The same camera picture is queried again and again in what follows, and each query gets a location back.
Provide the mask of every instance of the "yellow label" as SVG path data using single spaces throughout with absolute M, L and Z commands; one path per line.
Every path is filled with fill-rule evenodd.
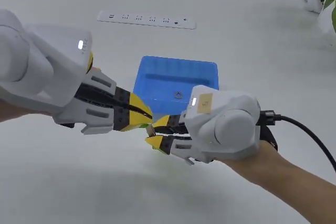
M 201 94 L 198 99 L 197 112 L 200 114 L 210 114 L 212 106 L 212 93 Z

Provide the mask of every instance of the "white floor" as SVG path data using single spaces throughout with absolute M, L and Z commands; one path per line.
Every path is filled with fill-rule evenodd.
M 132 90 L 144 55 L 214 61 L 221 86 L 310 127 L 336 155 L 335 48 L 299 0 L 0 0 L 23 22 L 93 32 L 95 65 Z M 99 23 L 101 9 L 193 17 L 196 30 Z M 44 116 L 0 125 L 3 224 L 307 223 L 220 164 L 151 150 L 141 130 L 82 136 Z M 317 145 L 279 122 L 280 153 L 336 182 Z

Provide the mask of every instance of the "electrical outlet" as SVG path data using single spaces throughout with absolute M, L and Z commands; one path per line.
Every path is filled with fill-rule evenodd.
M 114 12 L 101 11 L 97 18 L 101 22 L 136 24 L 144 26 L 161 26 L 184 29 L 195 29 L 196 23 L 190 18 L 160 17 L 143 14 L 118 14 Z

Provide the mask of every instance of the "black cable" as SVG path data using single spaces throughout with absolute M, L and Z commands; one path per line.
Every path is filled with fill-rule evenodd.
M 286 121 L 289 122 L 291 124 L 294 124 L 295 126 L 299 127 L 300 129 L 302 129 L 304 132 L 306 132 L 316 143 L 317 145 L 323 150 L 324 154 L 327 156 L 328 160 L 330 161 L 332 167 L 334 168 L 335 172 L 336 172 L 336 161 L 333 158 L 333 156 L 331 155 L 331 153 L 329 152 L 329 150 L 327 149 L 327 147 L 322 143 L 322 141 L 306 126 L 304 126 L 302 123 L 289 118 L 287 116 L 283 116 L 283 115 L 279 115 L 277 118 L 277 121 Z
M 336 161 L 327 149 L 327 147 L 322 143 L 322 141 L 310 130 L 308 127 L 304 126 L 302 123 L 289 118 L 287 116 L 283 116 L 280 114 L 276 114 L 274 110 L 262 110 L 260 112 L 260 117 L 256 125 L 258 126 L 266 126 L 266 125 L 275 125 L 276 121 L 286 121 L 291 124 L 294 124 L 295 126 L 302 129 L 304 132 L 306 132 L 316 143 L 317 145 L 323 150 L 324 154 L 327 156 L 328 160 L 330 161 L 332 167 L 334 168 L 336 172 Z

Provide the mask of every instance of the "blue plastic tray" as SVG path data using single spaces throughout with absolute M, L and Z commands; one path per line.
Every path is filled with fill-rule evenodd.
M 158 117 L 184 111 L 196 85 L 218 89 L 216 63 L 144 56 L 133 93 Z

